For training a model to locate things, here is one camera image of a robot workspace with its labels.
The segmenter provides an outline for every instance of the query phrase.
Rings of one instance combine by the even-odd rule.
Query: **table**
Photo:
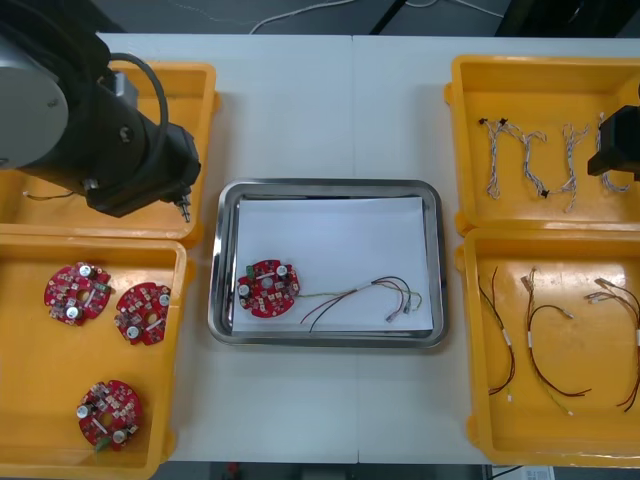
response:
[[[487,463],[470,413],[455,158],[442,90],[461,54],[633,57],[635,39],[104,35],[112,51],[213,64],[216,114],[190,253],[172,460]],[[217,196],[241,177],[414,178],[442,197],[450,332],[426,352],[230,347],[207,328]]]

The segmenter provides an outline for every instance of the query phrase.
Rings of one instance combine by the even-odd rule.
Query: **white cable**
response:
[[[413,7],[413,8],[427,8],[427,7],[430,7],[431,5],[435,5],[436,3],[438,3],[438,1],[439,0],[431,0],[430,2],[423,3],[423,4],[406,2],[405,5],[407,7]]]
[[[602,146],[602,132],[600,131],[600,127],[602,126],[603,123],[604,123],[604,112],[600,112],[600,116],[598,118],[598,132],[596,133],[596,152],[599,152],[600,147]],[[627,190],[629,190],[629,188],[631,187],[631,185],[623,185],[622,187],[618,187],[617,185],[614,185],[611,179],[609,178],[609,172],[605,172],[602,175],[600,175],[600,180],[602,181],[602,185],[604,185],[604,187],[607,190],[610,190],[612,192],[624,193]]]
[[[310,10],[316,10],[318,8],[328,8],[328,7],[337,7],[338,5],[346,5],[347,3],[353,3],[356,0],[339,0],[337,2],[325,2],[325,3],[317,3],[315,5],[310,5],[308,7],[301,8],[299,10],[294,10],[293,12],[283,13],[281,15],[275,15],[273,17],[267,18],[265,20],[261,20],[251,29],[249,35],[253,35],[260,28],[265,26],[267,23],[275,22],[276,20],[281,20],[283,18],[293,17],[294,15],[298,15],[299,13],[308,12]]]
[[[547,198],[549,196],[549,190],[544,186],[544,183],[540,178],[538,178],[530,169],[529,163],[531,161],[531,141],[534,138],[541,140],[542,142],[547,141],[547,136],[540,131],[531,132],[529,135],[525,134],[517,125],[513,125],[511,123],[507,124],[508,130],[507,132],[518,141],[520,141],[524,145],[524,176],[536,187],[536,193],[539,197]]]
[[[573,169],[573,149],[584,140],[584,137],[589,132],[589,124],[584,127],[584,130],[581,132],[576,132],[573,129],[573,125],[568,123],[562,127],[562,136],[564,137],[565,144],[567,146],[567,166],[569,167],[569,180],[565,182],[565,184],[560,187],[559,190],[556,190],[552,193],[571,193],[571,200],[569,201],[569,205],[564,209],[565,213],[571,212],[573,210],[573,206],[576,203],[576,197],[578,196],[578,182],[576,179],[576,172]]]
[[[435,5],[436,3],[438,3],[438,1],[439,0],[431,0],[430,2],[422,3],[422,4],[406,2],[405,5],[407,7],[413,7],[413,8],[427,8]],[[479,12],[483,12],[488,15],[493,15],[494,17],[504,18],[504,15],[500,15],[499,13],[492,12],[491,10],[487,10],[486,8],[479,7],[478,5],[474,5],[473,3],[465,2],[464,0],[449,0],[449,1],[453,3],[457,3],[458,5],[462,5],[463,7],[473,8],[474,10],[478,10]]]
[[[508,131],[508,123],[505,118],[490,122],[486,118],[480,119],[480,125],[486,125],[489,131],[489,153],[491,154],[491,173],[487,194],[497,200],[500,198],[500,187],[498,185],[498,135],[503,131]]]

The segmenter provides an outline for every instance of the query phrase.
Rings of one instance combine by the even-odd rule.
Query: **metal tray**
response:
[[[239,204],[242,200],[421,197],[433,330],[413,332],[232,332]],[[238,180],[220,194],[209,293],[209,329],[231,345],[429,348],[448,328],[442,211],[438,193],[417,180]]]

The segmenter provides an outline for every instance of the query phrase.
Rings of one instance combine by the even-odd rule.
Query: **circuit board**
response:
[[[76,409],[84,437],[101,450],[120,450],[142,425],[142,404],[126,383],[96,383]]]
[[[109,303],[111,275],[100,267],[78,262],[58,271],[47,284],[44,303],[51,318],[67,325],[82,325],[96,318]]]
[[[292,265],[263,260],[247,267],[238,280],[240,305],[259,318],[273,318],[289,310],[300,293],[300,282]]]
[[[171,290],[153,282],[127,290],[118,301],[115,322],[131,345],[153,345],[164,339]]]

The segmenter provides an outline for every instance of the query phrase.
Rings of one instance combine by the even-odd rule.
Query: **yellow tray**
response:
[[[0,233],[39,235],[157,238],[177,240],[188,247],[202,236],[200,207],[207,175],[207,150],[212,116],[216,106],[215,70],[210,65],[151,63],[162,82],[169,102],[169,120],[194,136],[202,172],[192,187],[191,223],[185,223],[173,204],[156,202],[123,218],[98,213],[83,197],[35,202],[22,195],[57,195],[65,190],[44,180],[16,171],[0,172]],[[158,101],[153,87],[137,67],[118,62],[115,70],[125,72],[138,88],[138,108],[153,122],[159,121]]]
[[[638,104],[640,60],[462,56],[452,65],[453,82],[445,87],[455,139],[461,234],[473,227],[640,230],[640,188],[627,193],[604,189],[587,175],[595,152],[598,115]],[[531,170],[550,190],[568,177],[562,126],[590,126],[574,154],[578,197],[564,213],[570,194],[538,198],[523,173],[524,149],[508,134],[498,137],[497,171],[501,197],[486,193],[491,157],[487,128],[480,118],[507,118],[525,132],[545,132],[546,144],[534,140]],[[617,185],[633,183],[631,174],[612,173]]]
[[[636,332],[631,313],[612,301],[589,304],[606,278],[640,294],[640,236],[633,232],[475,229],[455,255],[466,296],[472,416],[470,441],[489,459],[508,465],[640,467],[640,399],[628,413],[615,405],[635,384]],[[490,292],[511,338],[516,374],[510,390],[489,396],[507,378],[509,354],[497,321],[481,301],[478,278]],[[566,308],[536,316],[535,356],[541,371],[567,391],[593,390],[560,401],[545,393],[528,358],[528,293],[520,278],[536,274],[536,305]]]
[[[108,306],[82,327],[49,317],[47,281],[91,261],[111,275]],[[186,251],[172,241],[0,235],[0,476],[149,478],[173,449],[169,432],[174,360],[182,319]],[[134,284],[171,287],[162,342],[132,346],[118,332],[118,299]],[[140,396],[144,424],[121,452],[98,454],[75,409],[91,385],[111,379]]]

